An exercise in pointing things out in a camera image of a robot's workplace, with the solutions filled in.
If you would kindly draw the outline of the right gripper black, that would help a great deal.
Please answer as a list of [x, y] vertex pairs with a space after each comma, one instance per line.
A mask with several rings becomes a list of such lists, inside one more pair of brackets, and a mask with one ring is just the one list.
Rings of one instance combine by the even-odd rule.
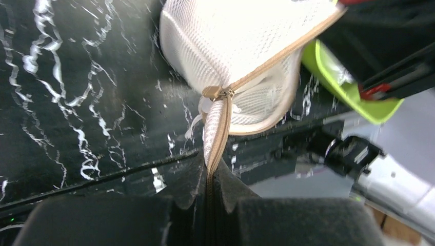
[[434, 87], [434, 1], [343, 1], [320, 41], [366, 100], [403, 99]]

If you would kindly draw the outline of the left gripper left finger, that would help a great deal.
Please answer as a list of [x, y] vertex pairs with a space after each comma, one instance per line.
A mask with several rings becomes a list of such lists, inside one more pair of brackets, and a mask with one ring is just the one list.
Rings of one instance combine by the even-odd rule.
[[192, 161], [157, 194], [65, 196], [40, 203], [14, 245], [203, 245], [206, 168]]

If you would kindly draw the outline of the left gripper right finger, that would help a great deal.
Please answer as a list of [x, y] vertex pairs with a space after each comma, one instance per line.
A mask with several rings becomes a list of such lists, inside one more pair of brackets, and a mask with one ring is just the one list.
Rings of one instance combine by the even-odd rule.
[[349, 198], [262, 198], [220, 161], [215, 245], [383, 245], [375, 220]]

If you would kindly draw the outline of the beige zipper pull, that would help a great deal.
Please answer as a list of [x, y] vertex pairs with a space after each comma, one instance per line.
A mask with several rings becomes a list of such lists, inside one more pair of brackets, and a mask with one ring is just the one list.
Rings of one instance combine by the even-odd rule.
[[231, 88], [223, 88], [221, 86], [208, 86], [202, 91], [202, 96], [211, 101], [216, 101], [233, 97], [234, 91]]

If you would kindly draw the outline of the white mesh laundry bag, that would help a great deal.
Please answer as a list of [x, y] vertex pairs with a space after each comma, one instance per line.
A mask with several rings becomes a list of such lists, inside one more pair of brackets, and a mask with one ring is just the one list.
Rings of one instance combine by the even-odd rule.
[[[299, 85], [304, 46], [344, 9], [333, 1], [166, 1], [160, 45], [167, 62], [201, 95], [207, 174], [218, 167], [230, 135], [274, 127]], [[211, 101], [208, 86], [233, 97]]]

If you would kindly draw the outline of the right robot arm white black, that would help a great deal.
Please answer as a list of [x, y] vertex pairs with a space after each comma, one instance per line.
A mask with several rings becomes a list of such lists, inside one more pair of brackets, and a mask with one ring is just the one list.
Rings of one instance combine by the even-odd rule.
[[[344, 14], [305, 49], [303, 64], [369, 122], [434, 86], [434, 1], [333, 1]], [[332, 139], [327, 165], [376, 208], [434, 236], [434, 185], [356, 136]]]

